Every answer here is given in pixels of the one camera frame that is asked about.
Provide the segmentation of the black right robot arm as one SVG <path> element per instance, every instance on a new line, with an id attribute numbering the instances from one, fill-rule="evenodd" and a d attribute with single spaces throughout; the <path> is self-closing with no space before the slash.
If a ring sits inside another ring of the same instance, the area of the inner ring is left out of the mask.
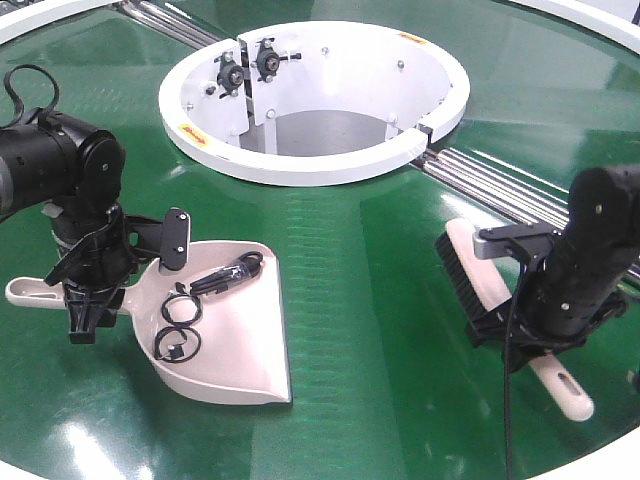
<path id="1" fill-rule="evenodd" d="M 639 168 L 590 168 L 573 180 L 569 220 L 562 230 L 546 222 L 482 229 L 492 256 L 521 265 L 513 296 L 470 320 L 473 346 L 503 342 L 515 371 L 545 352 L 582 346 L 626 302 L 615 289 L 639 258 Z"/>

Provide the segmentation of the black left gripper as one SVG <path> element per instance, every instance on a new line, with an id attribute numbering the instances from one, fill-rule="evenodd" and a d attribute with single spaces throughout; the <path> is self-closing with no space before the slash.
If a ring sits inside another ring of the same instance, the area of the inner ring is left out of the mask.
<path id="1" fill-rule="evenodd" d="M 125 286 L 141 265 L 159 255 L 165 269 L 178 271 L 188 261 L 191 217 L 177 207 L 166 212 L 162 223 L 127 215 L 117 203 L 93 212 L 69 202 L 51 219 L 51 227 L 59 261 L 45 282 L 63 287 L 73 344 L 93 344 L 98 327 L 115 326 Z"/>

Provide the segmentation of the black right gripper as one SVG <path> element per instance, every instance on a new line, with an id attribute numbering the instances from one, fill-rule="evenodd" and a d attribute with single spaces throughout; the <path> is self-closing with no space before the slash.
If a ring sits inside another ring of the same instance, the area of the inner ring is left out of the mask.
<path id="1" fill-rule="evenodd" d="M 627 301 L 617 285 L 629 270 L 618 260 L 583 259 L 523 262 L 516 289 L 499 312 L 469 321 L 472 346 L 506 342 L 511 372 L 546 352 L 582 346 L 610 317 L 620 316 Z"/>

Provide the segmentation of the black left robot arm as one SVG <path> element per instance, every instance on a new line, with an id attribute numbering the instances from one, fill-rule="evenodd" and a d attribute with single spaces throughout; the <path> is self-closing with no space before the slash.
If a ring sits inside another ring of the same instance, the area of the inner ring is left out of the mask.
<path id="1" fill-rule="evenodd" d="M 187 262 L 187 212 L 172 207 L 163 219 L 124 212 L 125 157 L 112 133 L 57 111 L 36 109 L 1 130 L 1 216 L 45 207 L 59 260 L 44 282 L 61 286 L 75 344 L 114 326 L 140 266 L 158 259 L 178 271 Z"/>

